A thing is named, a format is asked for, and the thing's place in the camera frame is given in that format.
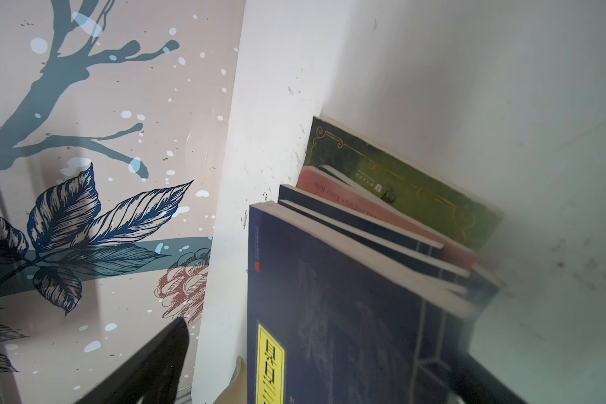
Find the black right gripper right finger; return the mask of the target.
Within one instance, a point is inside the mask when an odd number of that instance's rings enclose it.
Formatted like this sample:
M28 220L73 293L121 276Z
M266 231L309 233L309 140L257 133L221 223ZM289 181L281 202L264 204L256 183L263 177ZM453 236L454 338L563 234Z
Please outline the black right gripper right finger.
M526 404L520 395L464 350L448 349L444 356L450 368L448 392L464 403Z

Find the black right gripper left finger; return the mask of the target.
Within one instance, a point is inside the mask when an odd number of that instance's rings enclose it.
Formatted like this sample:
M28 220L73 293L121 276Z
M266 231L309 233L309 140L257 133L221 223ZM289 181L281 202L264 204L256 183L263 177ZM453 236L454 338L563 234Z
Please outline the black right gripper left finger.
M173 320L78 404L173 403L190 344L185 320Z

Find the dark blue thin book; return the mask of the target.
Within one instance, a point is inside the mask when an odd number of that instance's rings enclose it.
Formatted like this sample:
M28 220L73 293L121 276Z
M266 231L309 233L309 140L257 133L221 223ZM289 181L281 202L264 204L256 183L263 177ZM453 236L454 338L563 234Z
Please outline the dark blue thin book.
M333 219L344 225L354 227L431 258L443 258L444 244L441 242L434 242L417 233L404 230L329 200L324 200L293 186L281 185L279 187L278 201L293 204L296 208L306 208L317 216Z
M446 403L477 309L274 202L249 210L247 401Z
M460 269L452 264L446 264L439 259L431 258L420 252L412 251L411 249L402 247L394 242L389 242L382 237L374 236L356 227L351 227L342 222L333 220L328 216L320 215L308 208L288 201L279 201L279 204L330 227L420 274L425 274L436 279L442 279L456 284L464 284L470 278L470 273L465 269Z

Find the Animal Farm blue book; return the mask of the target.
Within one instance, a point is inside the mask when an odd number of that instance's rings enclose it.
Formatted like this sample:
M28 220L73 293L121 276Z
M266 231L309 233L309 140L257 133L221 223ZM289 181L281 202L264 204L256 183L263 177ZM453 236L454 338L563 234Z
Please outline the Animal Farm blue book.
M319 117L311 122L306 165L336 173L357 190L473 250L482 248L503 220L497 207Z

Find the Hamlet castle cover book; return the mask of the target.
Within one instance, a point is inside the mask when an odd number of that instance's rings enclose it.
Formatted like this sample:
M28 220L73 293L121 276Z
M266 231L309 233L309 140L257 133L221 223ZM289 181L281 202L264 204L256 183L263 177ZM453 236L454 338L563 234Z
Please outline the Hamlet castle cover book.
M465 247L421 222L398 212L384 202L375 202L374 197L367 197L365 192L358 191L317 168L304 166L296 187L409 232L415 232L434 242L442 243L444 245L443 259L445 261L463 269L473 270L475 267L477 256L469 247Z

